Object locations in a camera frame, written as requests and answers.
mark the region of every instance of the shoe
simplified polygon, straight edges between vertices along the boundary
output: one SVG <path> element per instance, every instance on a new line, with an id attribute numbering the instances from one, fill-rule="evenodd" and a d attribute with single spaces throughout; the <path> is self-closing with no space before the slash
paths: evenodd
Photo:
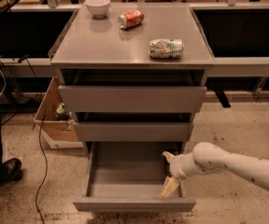
<path id="1" fill-rule="evenodd" d="M 0 167 L 0 187 L 10 181 L 19 181 L 22 179 L 21 161 L 19 159 L 11 159 L 5 161 Z"/>

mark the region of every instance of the cabinet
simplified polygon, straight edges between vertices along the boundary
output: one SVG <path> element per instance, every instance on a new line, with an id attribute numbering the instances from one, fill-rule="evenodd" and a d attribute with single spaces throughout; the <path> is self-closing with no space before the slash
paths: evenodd
<path id="1" fill-rule="evenodd" d="M 143 23 L 121 30 L 131 8 Z M 149 57 L 149 41 L 180 38 L 183 56 Z M 111 4 L 103 19 L 82 7 L 51 61 L 60 94 L 76 121 L 89 165 L 78 211 L 191 211 L 182 184 L 160 198 L 168 172 L 163 151 L 178 153 L 190 139 L 206 92 L 210 49 L 184 4 Z"/>

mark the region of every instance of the concrete floor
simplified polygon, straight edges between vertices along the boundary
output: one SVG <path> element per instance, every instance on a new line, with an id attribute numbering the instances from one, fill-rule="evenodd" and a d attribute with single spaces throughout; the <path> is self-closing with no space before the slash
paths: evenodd
<path id="1" fill-rule="evenodd" d="M 269 102 L 204 103 L 195 117 L 187 151 L 200 141 L 228 151 L 269 159 Z M 22 160 L 24 179 L 0 188 L 0 224 L 42 223 L 35 194 L 45 173 L 34 115 L 15 116 L 2 128 L 4 160 Z M 72 200 L 82 189 L 87 158 L 80 148 L 50 149 L 42 140 L 49 171 L 38 204 L 45 223 L 215 223 L 266 224 L 269 193 L 230 173 L 194 176 L 186 181 L 188 197 L 196 200 L 189 213 L 78 213 Z"/>

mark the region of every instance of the can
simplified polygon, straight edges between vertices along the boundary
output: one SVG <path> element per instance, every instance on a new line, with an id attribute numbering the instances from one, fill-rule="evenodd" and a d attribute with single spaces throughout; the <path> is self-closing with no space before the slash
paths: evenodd
<path id="1" fill-rule="evenodd" d="M 118 17 L 120 28 L 127 29 L 140 24 L 144 20 L 144 13 L 139 9 L 123 12 Z"/>
<path id="2" fill-rule="evenodd" d="M 153 58 L 180 58 L 182 51 L 181 39 L 154 39 L 149 43 L 149 55 Z"/>

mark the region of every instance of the white bowl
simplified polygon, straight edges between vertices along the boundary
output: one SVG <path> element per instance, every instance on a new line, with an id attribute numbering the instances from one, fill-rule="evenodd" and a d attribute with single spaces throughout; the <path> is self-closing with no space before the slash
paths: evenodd
<path id="1" fill-rule="evenodd" d="M 95 18 L 102 18 L 108 12 L 110 0 L 86 0 L 85 5 Z"/>

